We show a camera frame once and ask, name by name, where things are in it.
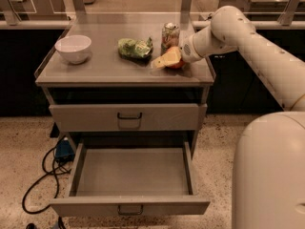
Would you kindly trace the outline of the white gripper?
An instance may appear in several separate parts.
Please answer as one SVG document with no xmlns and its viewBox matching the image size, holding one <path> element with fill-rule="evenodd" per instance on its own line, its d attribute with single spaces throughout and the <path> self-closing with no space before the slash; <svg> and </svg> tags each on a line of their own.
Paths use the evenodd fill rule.
<svg viewBox="0 0 305 229">
<path fill-rule="evenodd" d="M 164 69 L 166 67 L 175 67 L 182 60 L 186 63 L 193 63 L 203 58 L 203 39 L 199 33 L 184 34 L 180 42 L 180 52 L 166 52 L 155 58 L 151 66 L 153 69 Z"/>
</svg>

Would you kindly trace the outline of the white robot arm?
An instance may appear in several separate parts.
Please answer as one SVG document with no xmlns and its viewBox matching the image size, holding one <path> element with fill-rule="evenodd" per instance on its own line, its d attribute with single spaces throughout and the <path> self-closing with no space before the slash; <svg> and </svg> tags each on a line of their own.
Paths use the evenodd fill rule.
<svg viewBox="0 0 305 229">
<path fill-rule="evenodd" d="M 253 120 L 234 153 L 232 229 L 305 229 L 305 63 L 256 32 L 241 10 L 218 9 L 210 25 L 155 58 L 163 69 L 237 51 L 281 106 Z"/>
</svg>

